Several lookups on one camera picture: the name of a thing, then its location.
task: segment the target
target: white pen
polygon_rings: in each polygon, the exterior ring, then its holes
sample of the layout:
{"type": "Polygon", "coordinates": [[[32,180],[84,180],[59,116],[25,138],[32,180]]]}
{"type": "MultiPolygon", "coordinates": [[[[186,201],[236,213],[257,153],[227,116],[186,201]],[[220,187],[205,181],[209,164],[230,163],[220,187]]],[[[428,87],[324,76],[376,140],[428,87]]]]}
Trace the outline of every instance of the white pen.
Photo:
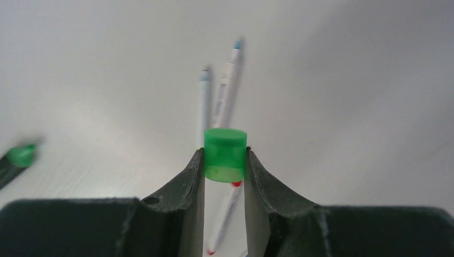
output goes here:
{"type": "Polygon", "coordinates": [[[211,126],[211,69],[207,66],[202,70],[198,83],[199,92],[199,114],[197,122],[197,136],[196,144],[197,149],[203,147],[203,133],[211,126]]]}
{"type": "Polygon", "coordinates": [[[239,72],[243,62],[242,40],[236,41],[230,60],[221,76],[221,86],[216,98],[213,127],[229,127],[233,109],[233,97],[238,87],[239,72]]]}
{"type": "MultiPolygon", "coordinates": [[[[229,127],[233,110],[233,98],[239,84],[239,74],[243,64],[243,55],[241,52],[242,44],[242,40],[235,42],[230,55],[230,60],[221,76],[221,86],[216,98],[212,127],[229,127]]],[[[215,219],[213,232],[208,239],[208,255],[213,255],[222,245],[232,213],[238,198],[241,195],[241,190],[243,190],[243,187],[241,186],[242,182],[231,183],[230,185],[229,194],[221,203],[221,207],[215,219]]]]}
{"type": "Polygon", "coordinates": [[[243,190],[243,182],[234,182],[230,184],[232,189],[229,195],[224,198],[215,219],[213,232],[208,239],[207,254],[213,255],[219,249],[224,240],[225,232],[232,219],[233,211],[243,190]]]}

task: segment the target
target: pen cap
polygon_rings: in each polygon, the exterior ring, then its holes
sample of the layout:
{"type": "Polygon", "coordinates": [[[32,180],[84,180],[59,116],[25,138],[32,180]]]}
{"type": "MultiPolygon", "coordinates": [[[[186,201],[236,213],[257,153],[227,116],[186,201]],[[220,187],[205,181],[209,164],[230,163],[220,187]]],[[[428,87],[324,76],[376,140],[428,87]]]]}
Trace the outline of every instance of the pen cap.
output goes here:
{"type": "Polygon", "coordinates": [[[244,179],[247,134],[232,128],[205,130],[205,177],[218,182],[244,179]]]}
{"type": "Polygon", "coordinates": [[[11,148],[6,157],[16,167],[30,167],[35,159],[35,145],[11,148]]]}

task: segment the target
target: pen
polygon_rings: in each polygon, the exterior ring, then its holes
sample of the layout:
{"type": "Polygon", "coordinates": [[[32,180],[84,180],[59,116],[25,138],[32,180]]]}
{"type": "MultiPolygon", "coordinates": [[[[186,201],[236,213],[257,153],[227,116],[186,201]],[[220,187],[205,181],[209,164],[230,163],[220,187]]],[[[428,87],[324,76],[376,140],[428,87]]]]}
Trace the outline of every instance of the pen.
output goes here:
{"type": "MultiPolygon", "coordinates": [[[[229,127],[233,110],[233,96],[238,87],[239,72],[243,62],[243,40],[235,42],[229,62],[221,76],[221,85],[216,98],[213,127],[229,127]]],[[[208,239],[207,254],[213,255],[221,246],[225,231],[229,225],[231,215],[241,195],[242,182],[231,183],[229,194],[222,201],[222,205],[215,219],[213,232],[208,239]]]]}
{"type": "Polygon", "coordinates": [[[224,240],[225,231],[232,219],[233,210],[238,202],[238,198],[241,195],[243,189],[242,182],[234,182],[230,184],[232,190],[228,197],[224,198],[221,203],[221,207],[215,219],[213,232],[208,240],[207,254],[213,255],[219,249],[224,240]]]}
{"type": "Polygon", "coordinates": [[[11,148],[0,159],[0,190],[30,167],[35,159],[35,145],[11,148]]]}
{"type": "Polygon", "coordinates": [[[199,114],[197,123],[197,136],[196,144],[197,148],[203,147],[203,133],[205,130],[210,128],[210,117],[211,117],[211,69],[207,66],[202,70],[198,83],[199,93],[199,114]]]}
{"type": "Polygon", "coordinates": [[[243,61],[241,52],[242,40],[236,41],[221,76],[221,85],[217,94],[213,127],[228,127],[233,108],[233,94],[238,87],[238,75],[243,61]]]}

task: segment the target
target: black marker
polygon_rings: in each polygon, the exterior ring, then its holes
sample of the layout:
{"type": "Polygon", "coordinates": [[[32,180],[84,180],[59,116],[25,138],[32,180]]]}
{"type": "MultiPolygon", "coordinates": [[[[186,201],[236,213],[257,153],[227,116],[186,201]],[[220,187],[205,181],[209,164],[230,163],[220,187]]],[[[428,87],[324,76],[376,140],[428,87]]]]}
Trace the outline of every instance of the black marker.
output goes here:
{"type": "Polygon", "coordinates": [[[30,167],[35,159],[35,145],[11,148],[0,159],[0,190],[30,167]]]}

